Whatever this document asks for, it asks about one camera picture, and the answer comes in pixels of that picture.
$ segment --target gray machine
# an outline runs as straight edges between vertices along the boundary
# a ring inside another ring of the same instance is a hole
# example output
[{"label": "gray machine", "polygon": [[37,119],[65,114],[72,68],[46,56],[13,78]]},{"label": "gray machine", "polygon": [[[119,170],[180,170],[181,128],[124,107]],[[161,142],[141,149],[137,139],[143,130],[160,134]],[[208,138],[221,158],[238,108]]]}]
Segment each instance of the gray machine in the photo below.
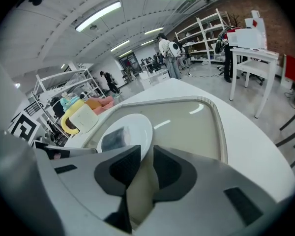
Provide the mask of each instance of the gray machine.
[{"label": "gray machine", "polygon": [[230,166],[154,146],[158,189],[134,231],[126,197],[140,158],[140,146],[129,146],[50,160],[44,150],[0,133],[0,192],[27,226],[49,236],[255,235],[280,209]]}]

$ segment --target concrete floor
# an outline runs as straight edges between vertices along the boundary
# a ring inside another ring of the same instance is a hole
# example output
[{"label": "concrete floor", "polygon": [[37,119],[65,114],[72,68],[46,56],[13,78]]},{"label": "concrete floor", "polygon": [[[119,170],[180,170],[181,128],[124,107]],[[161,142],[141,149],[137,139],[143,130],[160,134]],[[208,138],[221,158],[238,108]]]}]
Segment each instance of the concrete floor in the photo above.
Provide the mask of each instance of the concrete floor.
[{"label": "concrete floor", "polygon": [[[218,75],[219,71],[216,67],[217,65],[215,64],[210,66],[196,63],[190,66],[190,73],[194,76],[211,76],[213,74]],[[295,132],[295,121],[293,121],[283,131],[279,130],[279,128],[295,114],[295,109],[289,105],[289,99],[284,95],[285,92],[288,92],[288,89],[280,87],[280,81],[278,78],[275,78],[265,107],[259,118],[256,119],[254,115],[261,102],[264,90],[266,88],[266,83],[264,83],[263,86],[260,86],[259,82],[257,82],[254,78],[251,78],[249,80],[248,88],[245,88],[245,76],[241,76],[238,72],[240,79],[238,79],[236,83],[234,99],[233,101],[230,101],[229,96],[232,84],[225,82],[223,75],[219,77],[213,76],[211,78],[190,78],[186,76],[188,69],[181,72],[182,81],[205,90],[216,97],[219,97],[226,103],[239,110],[253,123],[255,123],[274,143],[283,140]],[[140,81],[136,80],[121,87],[120,90],[122,91],[122,94],[115,98],[116,104],[142,92],[144,89]],[[293,148],[294,144],[295,139],[279,148],[289,164],[295,160],[295,149]]]}]

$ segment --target fluorescent light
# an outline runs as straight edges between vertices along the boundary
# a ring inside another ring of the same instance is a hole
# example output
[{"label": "fluorescent light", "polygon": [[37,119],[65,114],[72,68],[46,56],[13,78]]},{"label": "fluorescent light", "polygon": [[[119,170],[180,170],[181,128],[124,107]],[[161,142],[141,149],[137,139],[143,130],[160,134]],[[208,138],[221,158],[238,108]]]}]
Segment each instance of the fluorescent light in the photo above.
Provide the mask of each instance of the fluorescent light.
[{"label": "fluorescent light", "polygon": [[125,45],[126,43],[129,43],[129,42],[130,42],[130,40],[127,40],[126,42],[123,42],[122,44],[116,46],[115,48],[111,49],[110,51],[113,52],[114,50],[116,50],[116,49],[119,48],[120,46],[123,46],[123,45]]},{"label": "fluorescent light", "polygon": [[88,17],[86,20],[84,20],[82,23],[80,23],[75,30],[78,32],[83,31],[87,26],[89,26],[91,23],[93,23],[95,20],[101,18],[102,16],[106,15],[107,13],[116,10],[121,7],[120,2],[115,2],[112,5],[109,5],[108,7],[96,12],[95,14]]},{"label": "fluorescent light", "polygon": [[151,32],[157,31],[157,30],[162,30],[163,28],[164,28],[164,27],[157,28],[157,29],[153,29],[153,30],[150,30],[150,31],[144,32],[144,34],[149,34],[149,33],[151,33]]},{"label": "fluorescent light", "polygon": [[150,42],[153,42],[153,41],[155,41],[155,39],[150,40],[150,41],[148,41],[148,42],[145,42],[145,43],[143,43],[143,44],[141,44],[141,45],[146,45],[146,44],[148,44],[148,43],[150,43]]},{"label": "fluorescent light", "polygon": [[167,124],[167,123],[170,123],[170,122],[171,122],[171,120],[166,120],[166,121],[164,121],[164,122],[162,122],[162,123],[160,123],[160,124],[154,126],[154,129],[157,129],[157,128],[159,128],[159,127],[161,127],[161,126],[163,126],[163,125],[165,125],[165,124]]},{"label": "fluorescent light", "polygon": [[197,109],[195,109],[194,111],[189,112],[189,114],[193,115],[199,111],[201,111],[203,109],[203,105],[199,103],[199,106]]},{"label": "fluorescent light", "polygon": [[121,54],[121,55],[119,56],[119,58],[121,58],[122,56],[125,56],[126,54],[131,53],[131,52],[132,52],[132,50],[130,50],[130,51],[124,53],[124,54]]}]

